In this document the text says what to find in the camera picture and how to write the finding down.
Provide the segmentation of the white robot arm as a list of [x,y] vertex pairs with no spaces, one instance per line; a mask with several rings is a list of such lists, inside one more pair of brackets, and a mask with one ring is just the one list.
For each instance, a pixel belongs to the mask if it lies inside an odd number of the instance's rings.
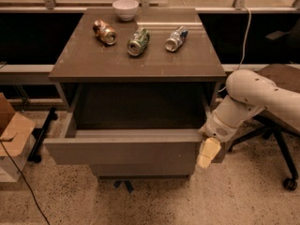
[[240,69],[226,80],[228,95],[207,117],[199,132],[201,144],[197,165],[207,168],[237,129],[249,118],[268,111],[292,128],[300,131],[300,94],[286,90],[259,75]]

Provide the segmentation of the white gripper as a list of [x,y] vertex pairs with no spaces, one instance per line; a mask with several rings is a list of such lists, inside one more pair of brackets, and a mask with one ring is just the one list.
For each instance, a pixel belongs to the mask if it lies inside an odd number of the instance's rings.
[[226,143],[236,131],[236,127],[227,126],[218,118],[216,112],[212,112],[199,129],[199,132],[208,138],[201,144],[197,165],[203,169],[208,168],[220,151],[220,143]]

